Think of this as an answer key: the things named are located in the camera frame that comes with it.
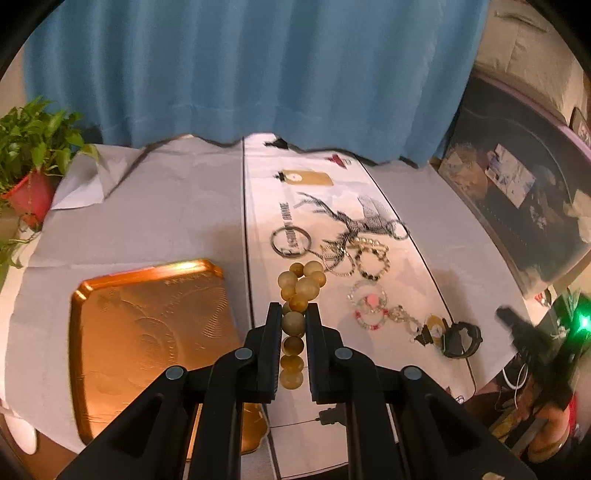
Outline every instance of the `golden tray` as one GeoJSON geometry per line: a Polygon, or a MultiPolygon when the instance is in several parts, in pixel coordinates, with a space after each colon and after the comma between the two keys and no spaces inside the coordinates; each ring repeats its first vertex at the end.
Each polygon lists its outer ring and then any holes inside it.
{"type": "MultiPolygon", "coordinates": [[[[74,415],[85,444],[166,368],[206,367],[242,346],[223,272],[208,260],[82,282],[69,335],[74,415]]],[[[242,427],[242,453],[249,453],[268,431],[260,405],[244,405],[242,427]]]]}

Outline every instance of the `red flower pot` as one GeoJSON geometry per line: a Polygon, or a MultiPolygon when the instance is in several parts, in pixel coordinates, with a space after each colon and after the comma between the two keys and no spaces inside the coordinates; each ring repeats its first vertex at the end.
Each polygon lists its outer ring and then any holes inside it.
{"type": "Polygon", "coordinates": [[[8,200],[17,214],[22,216],[31,228],[38,227],[51,207],[55,190],[49,178],[37,170],[18,182],[12,190],[2,195],[8,200]]]}

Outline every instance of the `bracelet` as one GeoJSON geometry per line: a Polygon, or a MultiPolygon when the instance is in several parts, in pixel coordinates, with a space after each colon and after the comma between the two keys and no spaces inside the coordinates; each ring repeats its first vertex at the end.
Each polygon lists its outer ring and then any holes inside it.
{"type": "Polygon", "coordinates": [[[347,252],[346,248],[339,248],[339,250],[336,251],[334,247],[330,248],[325,245],[321,245],[320,250],[322,250],[322,255],[317,255],[317,256],[320,257],[320,259],[322,260],[322,264],[324,265],[324,269],[327,272],[330,272],[333,275],[336,275],[338,277],[350,277],[351,275],[353,275],[355,273],[355,261],[353,260],[353,257],[351,257],[351,254],[349,252],[347,252]],[[325,254],[326,251],[332,251],[333,255],[332,256],[326,255],[325,254]],[[351,270],[349,270],[348,272],[335,272],[335,268],[341,262],[341,259],[340,259],[341,256],[347,257],[349,259],[349,261],[351,262],[351,270]],[[334,259],[335,262],[333,263],[333,265],[328,266],[326,264],[326,260],[332,260],[332,259],[334,259]]]}
{"type": "Polygon", "coordinates": [[[388,304],[388,296],[386,295],[383,286],[368,280],[359,280],[355,285],[353,285],[351,290],[349,290],[347,298],[354,307],[358,308],[363,313],[383,312],[383,310],[386,308],[386,305],[388,304]],[[356,300],[355,294],[360,288],[363,287],[371,287],[374,290],[378,290],[378,293],[371,293],[369,295],[363,296],[359,300],[356,300]]]}
{"type": "Polygon", "coordinates": [[[411,322],[418,326],[421,326],[421,323],[413,316],[411,316],[402,305],[398,305],[393,309],[384,310],[384,315],[386,315],[390,320],[397,323],[405,323],[411,322]]]}
{"type": "Polygon", "coordinates": [[[361,247],[358,251],[357,251],[357,255],[355,255],[355,265],[357,265],[357,269],[359,270],[359,273],[361,273],[361,276],[363,278],[366,278],[367,280],[370,281],[378,281],[382,275],[384,275],[385,273],[387,273],[390,270],[390,260],[388,260],[388,257],[386,256],[386,252],[379,252],[376,248],[370,248],[370,247],[361,247]],[[382,269],[376,273],[375,275],[369,274],[367,273],[364,269],[363,269],[363,265],[361,264],[361,255],[364,252],[369,252],[374,254],[378,260],[380,260],[380,262],[384,263],[384,266],[382,267],[382,269]]]}
{"type": "MultiPolygon", "coordinates": [[[[358,303],[361,304],[364,301],[364,299],[361,299],[358,303]]],[[[384,326],[384,323],[386,323],[386,315],[384,315],[384,311],[381,311],[382,316],[379,320],[378,323],[367,323],[366,321],[363,320],[363,314],[361,313],[361,311],[359,310],[359,308],[357,308],[355,310],[355,320],[357,320],[357,323],[359,324],[360,327],[364,328],[365,330],[378,330],[379,328],[384,326]]]]}
{"type": "Polygon", "coordinates": [[[353,248],[363,248],[363,247],[371,247],[376,249],[383,249],[384,253],[387,253],[390,248],[388,245],[384,245],[382,242],[378,240],[374,240],[373,238],[365,238],[363,236],[356,236],[352,240],[349,241],[349,245],[353,248]]]}
{"type": "Polygon", "coordinates": [[[392,238],[394,238],[395,240],[406,240],[410,234],[408,233],[408,228],[406,227],[406,224],[400,220],[392,220],[392,223],[390,224],[390,236],[392,238]],[[400,225],[403,229],[404,229],[404,234],[403,235],[398,235],[396,233],[396,225],[400,225]]]}

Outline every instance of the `jade bead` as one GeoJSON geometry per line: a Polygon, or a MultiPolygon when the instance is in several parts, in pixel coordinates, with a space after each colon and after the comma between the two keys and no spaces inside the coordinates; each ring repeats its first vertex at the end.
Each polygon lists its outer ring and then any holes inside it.
{"type": "Polygon", "coordinates": [[[279,364],[288,372],[301,372],[304,369],[304,361],[297,355],[284,355],[279,364]]]}
{"type": "Polygon", "coordinates": [[[304,275],[304,265],[299,262],[295,262],[290,266],[290,272],[295,273],[295,276],[300,278],[304,275]]]}
{"type": "Polygon", "coordinates": [[[289,299],[295,294],[296,289],[294,287],[285,287],[281,289],[281,298],[285,301],[289,301],[289,299]]]}
{"type": "Polygon", "coordinates": [[[291,372],[289,370],[282,370],[279,374],[279,383],[287,390],[295,390],[304,383],[304,375],[302,372],[291,372]]]}
{"type": "Polygon", "coordinates": [[[310,275],[310,278],[313,278],[314,281],[318,284],[318,286],[320,288],[322,288],[322,287],[324,287],[324,285],[326,285],[326,275],[324,274],[324,272],[321,272],[320,270],[312,272],[312,275],[310,275]]]}
{"type": "Polygon", "coordinates": [[[314,300],[320,293],[320,287],[316,280],[311,277],[304,277],[295,284],[295,292],[304,296],[308,301],[314,300]]]}
{"type": "Polygon", "coordinates": [[[286,355],[299,355],[304,351],[304,341],[300,337],[287,337],[281,344],[281,350],[286,355]]]}
{"type": "Polygon", "coordinates": [[[277,277],[277,283],[280,288],[295,287],[297,282],[297,276],[293,272],[282,272],[277,277]]]}
{"type": "Polygon", "coordinates": [[[296,293],[290,298],[290,308],[292,312],[304,313],[308,308],[308,300],[303,295],[296,293]]]}
{"type": "Polygon", "coordinates": [[[281,329],[289,336],[300,336],[306,331],[306,320],[299,312],[288,312],[281,319],[281,329]]]}
{"type": "Polygon", "coordinates": [[[317,262],[316,260],[312,260],[310,262],[308,262],[306,265],[304,265],[304,275],[306,277],[309,277],[310,275],[312,275],[313,272],[323,272],[324,271],[324,267],[322,266],[322,264],[320,262],[317,262]]]}

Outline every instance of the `beaded bracelet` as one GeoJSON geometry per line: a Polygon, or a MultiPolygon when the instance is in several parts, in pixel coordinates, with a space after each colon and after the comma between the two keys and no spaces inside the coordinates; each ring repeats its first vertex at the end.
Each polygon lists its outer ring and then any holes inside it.
{"type": "Polygon", "coordinates": [[[357,251],[357,255],[355,255],[355,265],[357,266],[359,273],[361,273],[361,276],[371,281],[378,281],[382,277],[382,275],[384,275],[390,270],[390,260],[388,260],[386,252],[379,252],[376,248],[370,247],[359,248],[359,250],[357,251]],[[384,263],[384,267],[375,275],[371,275],[363,269],[363,265],[361,264],[361,255],[364,252],[374,254],[377,257],[377,259],[380,260],[380,262],[384,263]]]}
{"type": "Polygon", "coordinates": [[[359,280],[349,293],[347,294],[347,298],[353,304],[354,307],[359,308],[362,313],[376,313],[380,310],[386,308],[388,304],[388,296],[384,288],[375,282],[370,282],[369,280],[359,280]],[[360,288],[363,287],[371,287],[373,290],[377,290],[378,293],[371,293],[369,295],[363,296],[361,299],[356,300],[355,294],[360,288]]]}
{"type": "MultiPolygon", "coordinates": [[[[359,304],[361,304],[364,301],[364,299],[361,299],[358,302],[358,307],[359,304]]],[[[384,315],[384,310],[381,310],[381,314],[382,317],[380,318],[378,323],[367,323],[366,321],[364,321],[363,319],[363,314],[361,313],[361,311],[359,310],[359,308],[355,309],[355,320],[357,320],[357,323],[359,324],[360,327],[364,328],[365,330],[377,330],[381,327],[384,326],[384,323],[386,323],[386,320],[388,317],[386,317],[386,315],[384,315]]]]}

